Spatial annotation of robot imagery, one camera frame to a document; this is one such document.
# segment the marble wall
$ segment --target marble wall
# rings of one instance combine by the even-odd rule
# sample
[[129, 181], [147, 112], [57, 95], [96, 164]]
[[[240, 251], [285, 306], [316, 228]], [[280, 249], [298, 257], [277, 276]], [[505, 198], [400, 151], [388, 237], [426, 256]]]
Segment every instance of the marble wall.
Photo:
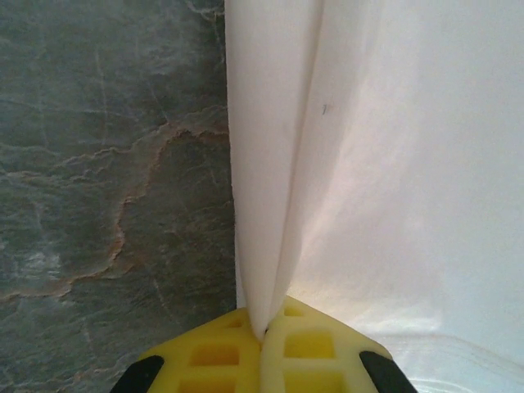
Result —
[[224, 5], [0, 20], [0, 391], [109, 391], [235, 306]]

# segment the white fabric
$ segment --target white fabric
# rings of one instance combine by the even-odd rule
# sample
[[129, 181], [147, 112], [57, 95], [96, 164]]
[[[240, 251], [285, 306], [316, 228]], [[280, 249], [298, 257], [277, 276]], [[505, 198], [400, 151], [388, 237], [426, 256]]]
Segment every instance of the white fabric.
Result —
[[518, 0], [226, 1], [259, 337], [288, 292], [421, 392], [524, 391], [523, 20]]

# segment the gray marble surface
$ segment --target gray marble surface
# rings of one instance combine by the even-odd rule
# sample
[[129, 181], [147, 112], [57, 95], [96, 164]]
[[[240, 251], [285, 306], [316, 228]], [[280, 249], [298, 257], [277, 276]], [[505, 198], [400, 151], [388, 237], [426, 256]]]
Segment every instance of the gray marble surface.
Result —
[[0, 2], [0, 391], [109, 391], [235, 305], [220, 1]]

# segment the black rubber edge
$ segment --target black rubber edge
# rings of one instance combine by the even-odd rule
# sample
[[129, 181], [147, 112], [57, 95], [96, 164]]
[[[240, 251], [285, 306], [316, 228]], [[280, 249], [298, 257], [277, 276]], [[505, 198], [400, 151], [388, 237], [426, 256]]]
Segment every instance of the black rubber edge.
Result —
[[369, 350], [359, 356], [378, 393], [417, 393], [393, 360]]
[[163, 365], [164, 359], [158, 355], [131, 364], [110, 393], [147, 393]]

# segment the square hole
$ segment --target square hole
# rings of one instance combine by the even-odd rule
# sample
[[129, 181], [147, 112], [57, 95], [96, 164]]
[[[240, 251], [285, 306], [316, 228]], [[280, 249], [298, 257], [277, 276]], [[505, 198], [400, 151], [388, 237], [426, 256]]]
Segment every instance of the square hole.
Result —
[[331, 334], [319, 330], [291, 333], [286, 337], [284, 356], [303, 359], [334, 358], [335, 348]]
[[236, 346], [230, 344], [205, 344], [198, 346], [191, 355], [190, 366], [234, 366], [240, 361]]
[[235, 393], [233, 379], [199, 379], [181, 381], [177, 393]]
[[284, 315], [287, 317], [303, 317], [304, 313], [295, 307], [284, 308]]
[[286, 393], [349, 393], [343, 375], [336, 371], [286, 371], [284, 383]]

